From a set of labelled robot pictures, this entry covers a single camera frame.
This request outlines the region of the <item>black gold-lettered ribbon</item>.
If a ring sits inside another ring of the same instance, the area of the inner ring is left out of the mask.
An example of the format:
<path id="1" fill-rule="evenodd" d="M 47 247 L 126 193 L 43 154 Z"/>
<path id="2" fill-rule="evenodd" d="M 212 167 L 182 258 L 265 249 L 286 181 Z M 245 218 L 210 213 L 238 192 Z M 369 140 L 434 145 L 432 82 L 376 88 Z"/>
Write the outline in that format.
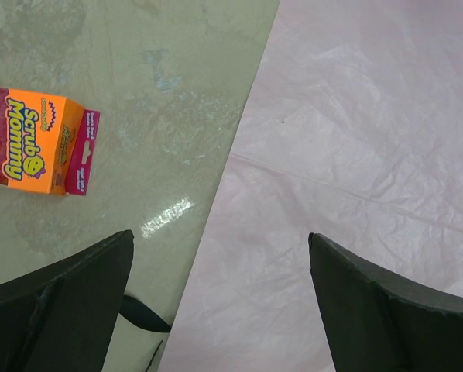
<path id="1" fill-rule="evenodd" d="M 119 314 L 134 326 L 149 332 L 170 333 L 171 326 L 137 298 L 124 294 Z"/>

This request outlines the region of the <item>pink wrapping paper sheet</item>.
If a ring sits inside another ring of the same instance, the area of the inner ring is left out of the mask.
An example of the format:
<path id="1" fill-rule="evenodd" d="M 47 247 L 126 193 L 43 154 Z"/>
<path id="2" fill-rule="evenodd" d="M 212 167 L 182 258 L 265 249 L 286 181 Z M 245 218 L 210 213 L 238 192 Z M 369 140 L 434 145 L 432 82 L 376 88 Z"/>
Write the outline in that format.
<path id="1" fill-rule="evenodd" d="M 321 233 L 463 297 L 463 1 L 283 1 L 162 371 L 331 371 Z"/>

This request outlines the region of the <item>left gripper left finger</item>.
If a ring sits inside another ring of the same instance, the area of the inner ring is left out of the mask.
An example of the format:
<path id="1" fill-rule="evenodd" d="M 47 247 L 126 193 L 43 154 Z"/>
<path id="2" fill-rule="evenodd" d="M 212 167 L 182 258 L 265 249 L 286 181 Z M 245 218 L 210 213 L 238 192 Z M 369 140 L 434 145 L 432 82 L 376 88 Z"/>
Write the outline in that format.
<path id="1" fill-rule="evenodd" d="M 0 371 L 100 371 L 128 282 L 134 236 L 117 232 L 0 284 Z"/>

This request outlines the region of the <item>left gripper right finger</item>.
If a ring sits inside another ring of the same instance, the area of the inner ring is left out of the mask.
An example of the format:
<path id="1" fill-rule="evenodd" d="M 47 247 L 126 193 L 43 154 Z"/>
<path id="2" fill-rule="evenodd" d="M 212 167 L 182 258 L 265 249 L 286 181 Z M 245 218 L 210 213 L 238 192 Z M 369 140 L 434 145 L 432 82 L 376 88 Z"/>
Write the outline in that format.
<path id="1" fill-rule="evenodd" d="M 463 371 L 463 298 L 367 261 L 321 234 L 310 275 L 337 371 Z"/>

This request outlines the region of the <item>pink orange snack box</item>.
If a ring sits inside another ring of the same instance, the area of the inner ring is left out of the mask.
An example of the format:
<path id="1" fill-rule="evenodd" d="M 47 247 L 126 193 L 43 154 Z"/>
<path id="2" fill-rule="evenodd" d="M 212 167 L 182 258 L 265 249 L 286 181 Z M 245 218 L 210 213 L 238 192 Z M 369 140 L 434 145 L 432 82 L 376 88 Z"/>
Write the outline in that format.
<path id="1" fill-rule="evenodd" d="M 0 88 L 0 185 L 85 195 L 99 121 L 67 97 Z"/>

